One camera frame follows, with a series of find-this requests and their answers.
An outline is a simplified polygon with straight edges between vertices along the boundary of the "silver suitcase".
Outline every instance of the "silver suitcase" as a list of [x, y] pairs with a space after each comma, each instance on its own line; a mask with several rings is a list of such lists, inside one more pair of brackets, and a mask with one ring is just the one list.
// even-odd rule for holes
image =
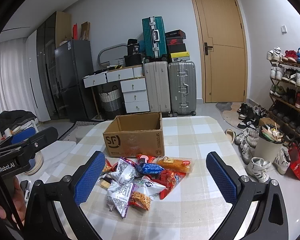
[[197, 85], [194, 63], [191, 61], [170, 63], [168, 73], [173, 116], [177, 117], [178, 114], [196, 115]]
[[151, 62], [144, 65], [149, 108], [151, 112], [171, 112], [168, 63]]

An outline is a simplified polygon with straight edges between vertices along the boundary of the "wooden door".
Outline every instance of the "wooden door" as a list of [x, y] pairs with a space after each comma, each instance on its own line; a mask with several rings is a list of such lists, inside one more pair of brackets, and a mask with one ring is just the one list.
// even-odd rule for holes
[[236, 0], [193, 0], [202, 57], [205, 102], [243, 102], [245, 38]]

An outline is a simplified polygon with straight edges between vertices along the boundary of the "suitcase handle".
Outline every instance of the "suitcase handle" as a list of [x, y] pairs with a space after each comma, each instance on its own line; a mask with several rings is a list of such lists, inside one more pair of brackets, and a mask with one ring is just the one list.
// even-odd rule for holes
[[189, 94], [189, 85], [187, 85], [186, 83], [183, 83], [184, 86], [186, 86], [187, 88], [187, 92], [185, 93], [185, 96]]
[[159, 30], [153, 30], [152, 34], [153, 34], [153, 41], [160, 41]]

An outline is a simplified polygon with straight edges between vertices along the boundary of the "bolt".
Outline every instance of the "bolt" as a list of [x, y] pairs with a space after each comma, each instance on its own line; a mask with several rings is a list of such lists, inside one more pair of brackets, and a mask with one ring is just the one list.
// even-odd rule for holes
[[250, 179], [249, 179], [248, 176], [243, 175], [243, 176], [241, 176], [241, 180], [244, 181], [244, 182], [248, 182]]
[[34, 182], [34, 186], [39, 186], [41, 183], [41, 180], [37, 179], [35, 182]]
[[272, 185], [274, 185], [274, 186], [277, 186], [277, 185], [279, 184], [275, 179], [272, 179], [272, 180], [271, 180], [271, 183], [272, 183]]
[[66, 175], [66, 176], [63, 177], [63, 181], [64, 182], [68, 182], [70, 180], [71, 180], [71, 176], [70, 175]]

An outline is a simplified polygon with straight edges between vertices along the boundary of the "patterned rug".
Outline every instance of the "patterned rug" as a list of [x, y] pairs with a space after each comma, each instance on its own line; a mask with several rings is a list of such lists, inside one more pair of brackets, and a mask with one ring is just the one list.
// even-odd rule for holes
[[240, 129], [237, 125], [241, 122], [239, 120], [239, 113], [237, 110], [240, 108], [240, 102], [220, 102], [216, 103], [216, 108], [220, 111], [223, 119], [233, 127]]

